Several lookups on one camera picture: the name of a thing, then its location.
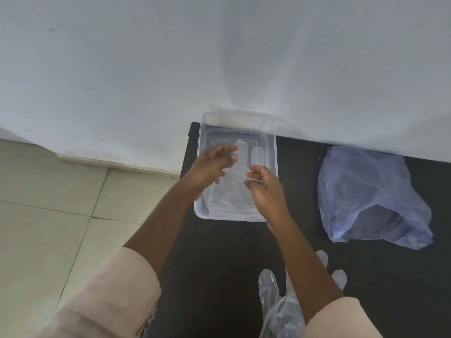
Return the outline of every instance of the plastic bag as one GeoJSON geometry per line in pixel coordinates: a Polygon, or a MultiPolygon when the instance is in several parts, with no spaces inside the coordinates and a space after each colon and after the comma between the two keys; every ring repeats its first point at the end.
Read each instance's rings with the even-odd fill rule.
{"type": "MultiPolygon", "coordinates": [[[[327,254],[323,250],[316,252],[324,267],[327,267],[327,254]]],[[[293,338],[299,337],[305,327],[301,306],[291,284],[290,277],[285,270],[286,295],[279,295],[274,274],[265,269],[258,278],[258,293],[262,303],[263,326],[260,338],[293,338]]],[[[341,269],[332,274],[332,278],[338,287],[343,290],[347,282],[347,276],[341,269]]]]}
{"type": "Polygon", "coordinates": [[[332,242],[384,239],[411,249],[433,242],[431,209],[410,185],[401,156],[330,147],[319,172],[318,202],[332,242]]]}

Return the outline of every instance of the beige floor tile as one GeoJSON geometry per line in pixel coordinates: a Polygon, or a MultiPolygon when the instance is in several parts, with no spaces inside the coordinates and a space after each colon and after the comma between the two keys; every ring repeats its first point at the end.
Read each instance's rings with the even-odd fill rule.
{"type": "Polygon", "coordinates": [[[94,217],[142,224],[177,179],[111,169],[94,209],[94,217]]]}
{"type": "Polygon", "coordinates": [[[68,163],[42,147],[0,140],[0,200],[91,215],[107,169],[68,163]]]}
{"type": "Polygon", "coordinates": [[[0,202],[0,337],[48,322],[89,217],[0,202]]]}
{"type": "Polygon", "coordinates": [[[138,228],[138,224],[91,219],[58,308],[64,305],[96,268],[122,247],[138,228]]]}

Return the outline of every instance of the white backdrop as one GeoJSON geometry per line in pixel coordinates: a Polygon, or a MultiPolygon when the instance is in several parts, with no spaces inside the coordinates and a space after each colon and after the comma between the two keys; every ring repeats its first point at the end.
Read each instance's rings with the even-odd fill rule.
{"type": "Polygon", "coordinates": [[[0,126],[180,170],[210,104],[451,162],[451,0],[0,0],[0,126]]]}

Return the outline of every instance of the blue plastic bag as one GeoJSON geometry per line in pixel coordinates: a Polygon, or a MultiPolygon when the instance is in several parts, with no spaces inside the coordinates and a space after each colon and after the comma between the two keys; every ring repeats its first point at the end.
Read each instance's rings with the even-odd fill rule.
{"type": "Polygon", "coordinates": [[[410,185],[402,156],[330,147],[319,172],[318,202],[332,242],[384,239],[411,249],[433,242],[431,209],[410,185]]]}

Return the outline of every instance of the hand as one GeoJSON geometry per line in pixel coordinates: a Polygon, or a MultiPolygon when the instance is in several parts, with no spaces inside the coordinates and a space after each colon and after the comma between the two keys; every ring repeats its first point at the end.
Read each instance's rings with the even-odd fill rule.
{"type": "Polygon", "coordinates": [[[189,171],[183,176],[183,182],[187,183],[199,198],[206,187],[209,187],[219,177],[225,176],[223,168],[232,167],[238,160],[234,154],[238,149],[235,145],[218,145],[207,148],[200,153],[189,171]]]}
{"type": "Polygon", "coordinates": [[[292,222],[283,186],[267,167],[252,165],[249,169],[251,172],[247,172],[247,177],[255,180],[247,179],[245,185],[252,192],[257,210],[268,222],[269,229],[275,233],[281,226],[292,222]]]}

